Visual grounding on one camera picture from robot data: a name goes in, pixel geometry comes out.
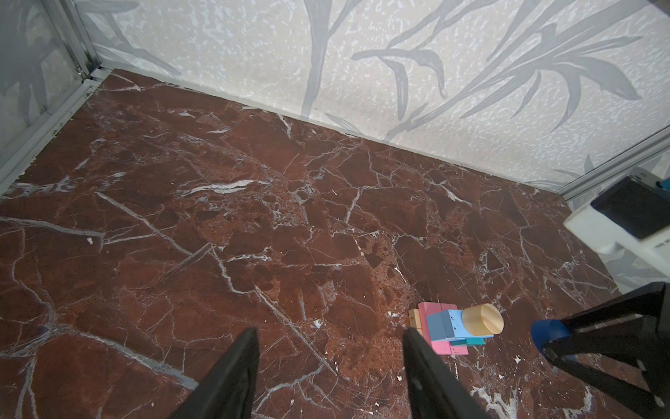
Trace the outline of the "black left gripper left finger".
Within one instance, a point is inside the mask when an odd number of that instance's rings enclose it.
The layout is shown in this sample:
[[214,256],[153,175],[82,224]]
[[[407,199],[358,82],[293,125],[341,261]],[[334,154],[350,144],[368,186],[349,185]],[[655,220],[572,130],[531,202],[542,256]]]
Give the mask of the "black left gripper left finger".
[[172,418],[250,418],[260,360],[258,330],[245,329]]

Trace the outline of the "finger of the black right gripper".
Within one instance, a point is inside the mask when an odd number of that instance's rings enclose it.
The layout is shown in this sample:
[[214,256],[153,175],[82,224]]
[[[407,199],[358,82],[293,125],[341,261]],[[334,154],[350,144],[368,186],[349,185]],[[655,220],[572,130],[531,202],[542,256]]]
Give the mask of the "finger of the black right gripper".
[[558,321],[561,321],[573,335],[580,328],[596,326],[631,315],[659,317],[666,290],[666,282],[654,282]]
[[613,375],[588,367],[578,362],[572,355],[560,356],[552,350],[544,350],[544,357],[554,367],[607,394],[641,418],[669,417],[668,359],[641,360],[621,354],[614,356],[615,360],[626,361],[640,370],[648,387],[648,390],[645,390]]

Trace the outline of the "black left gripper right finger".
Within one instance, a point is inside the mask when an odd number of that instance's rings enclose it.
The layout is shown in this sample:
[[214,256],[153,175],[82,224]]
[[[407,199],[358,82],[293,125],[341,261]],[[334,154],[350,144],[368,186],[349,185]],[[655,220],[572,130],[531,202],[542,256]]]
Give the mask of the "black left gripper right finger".
[[412,418],[490,418],[415,328],[402,346]]

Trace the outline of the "teal cube block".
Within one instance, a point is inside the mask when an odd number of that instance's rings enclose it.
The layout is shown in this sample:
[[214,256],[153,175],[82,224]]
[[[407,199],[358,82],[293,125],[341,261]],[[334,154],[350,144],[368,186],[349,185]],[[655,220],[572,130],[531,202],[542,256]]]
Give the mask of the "teal cube block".
[[485,337],[471,337],[461,340],[452,340],[450,345],[452,347],[477,347],[485,344]]

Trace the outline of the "light blue long block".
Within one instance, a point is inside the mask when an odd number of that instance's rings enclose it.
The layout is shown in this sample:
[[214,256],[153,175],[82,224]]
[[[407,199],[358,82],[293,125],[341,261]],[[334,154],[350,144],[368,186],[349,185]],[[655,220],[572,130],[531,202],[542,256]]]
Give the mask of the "light blue long block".
[[430,314],[426,318],[429,337],[432,341],[455,341],[488,339],[493,335],[473,335],[464,326],[462,310],[446,310]]

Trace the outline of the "pink block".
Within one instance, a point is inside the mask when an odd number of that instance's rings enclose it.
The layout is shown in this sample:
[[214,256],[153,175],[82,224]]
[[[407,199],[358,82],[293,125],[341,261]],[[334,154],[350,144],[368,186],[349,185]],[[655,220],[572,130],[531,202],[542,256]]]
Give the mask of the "pink block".
[[444,303],[434,303],[434,302],[422,302],[418,305],[418,310],[420,314],[420,324],[422,324],[422,335],[424,339],[430,344],[433,344],[433,341],[430,337],[429,323],[427,323],[427,317],[432,314],[438,314],[447,310],[455,310],[457,305],[454,304],[444,304]]
[[468,355],[469,349],[465,346],[453,346],[450,341],[432,341],[431,347],[439,355]]

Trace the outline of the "natural wood cylinder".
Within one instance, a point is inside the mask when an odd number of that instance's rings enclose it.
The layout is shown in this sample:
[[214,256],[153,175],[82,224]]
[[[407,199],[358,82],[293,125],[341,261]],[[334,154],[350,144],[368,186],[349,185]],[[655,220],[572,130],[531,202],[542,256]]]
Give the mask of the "natural wood cylinder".
[[503,316],[490,303],[464,309],[462,324],[473,336],[499,335],[504,331]]

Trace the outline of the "blue cylinder block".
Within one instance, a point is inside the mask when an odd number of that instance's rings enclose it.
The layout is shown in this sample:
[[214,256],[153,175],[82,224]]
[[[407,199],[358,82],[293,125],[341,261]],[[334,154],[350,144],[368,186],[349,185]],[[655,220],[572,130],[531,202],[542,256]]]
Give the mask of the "blue cylinder block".
[[571,331],[557,319],[542,319],[535,321],[531,326],[531,337],[540,354],[544,353],[545,344],[571,335]]

